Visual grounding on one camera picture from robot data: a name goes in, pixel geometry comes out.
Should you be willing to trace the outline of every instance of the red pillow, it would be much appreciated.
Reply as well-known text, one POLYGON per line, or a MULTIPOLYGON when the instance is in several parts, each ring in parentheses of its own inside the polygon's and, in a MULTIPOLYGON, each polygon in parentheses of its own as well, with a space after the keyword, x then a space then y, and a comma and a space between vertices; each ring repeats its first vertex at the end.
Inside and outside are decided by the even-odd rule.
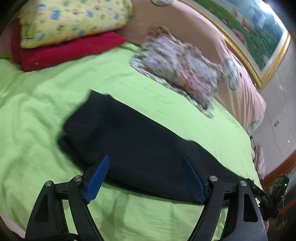
POLYGON ((34 49, 20 47, 20 25, 12 36, 12 56, 22 66, 23 71, 51 67, 83 56, 99 54, 123 44, 126 40, 115 32, 85 36, 58 45, 34 49))

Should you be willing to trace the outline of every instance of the black cloth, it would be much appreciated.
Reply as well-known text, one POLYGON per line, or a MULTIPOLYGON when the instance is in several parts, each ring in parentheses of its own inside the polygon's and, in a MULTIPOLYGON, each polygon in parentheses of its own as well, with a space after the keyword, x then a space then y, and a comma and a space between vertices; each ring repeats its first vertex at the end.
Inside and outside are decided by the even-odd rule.
POLYGON ((107 176, 133 191, 197 202, 181 166, 188 153, 209 175, 230 183, 242 180, 199 144, 182 139, 110 95, 92 91, 67 120, 64 131, 59 145, 76 165, 85 170, 106 153, 110 156, 107 176))

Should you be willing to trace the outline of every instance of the bed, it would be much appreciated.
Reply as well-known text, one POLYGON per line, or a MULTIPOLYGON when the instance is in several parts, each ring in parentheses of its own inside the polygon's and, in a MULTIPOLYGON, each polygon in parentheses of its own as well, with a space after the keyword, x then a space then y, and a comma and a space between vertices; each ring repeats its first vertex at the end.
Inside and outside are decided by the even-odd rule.
MULTIPOLYGON (((213 100, 208 118, 182 95, 140 74, 129 60, 140 48, 125 43, 100 55, 39 71, 22 72, 0 59, 0 212, 25 231, 36 198, 47 180, 67 182, 82 172, 59 148, 67 118, 90 89, 108 93, 184 139, 196 141, 234 173, 260 186, 250 139, 242 126, 213 100)), ((69 205, 65 213, 75 233, 69 205)), ((187 240, 202 205, 134 193, 103 183, 89 205, 105 240, 187 240)), ((227 209, 213 240, 219 240, 227 209)))

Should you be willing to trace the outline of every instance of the gold picture frame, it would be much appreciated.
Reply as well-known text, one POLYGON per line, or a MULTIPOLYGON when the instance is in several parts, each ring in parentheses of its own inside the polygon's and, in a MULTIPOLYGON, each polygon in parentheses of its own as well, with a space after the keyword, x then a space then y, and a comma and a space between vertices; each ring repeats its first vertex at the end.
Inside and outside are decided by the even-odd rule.
POLYGON ((240 40, 232 33, 232 31, 213 13, 209 10, 198 4, 199 0, 179 0, 186 5, 190 6, 205 18, 211 21, 221 32, 223 38, 225 39, 229 49, 237 56, 237 58, 242 62, 246 67, 250 77, 252 78, 255 86, 259 89, 263 88, 267 82, 270 80, 272 75, 275 73, 280 63, 282 62, 286 51, 289 47, 291 36, 288 33, 287 29, 282 26, 283 33, 281 39, 273 52, 272 56, 266 63, 265 67, 260 70, 259 66, 255 62, 252 55, 249 53, 248 49, 240 42, 240 40))

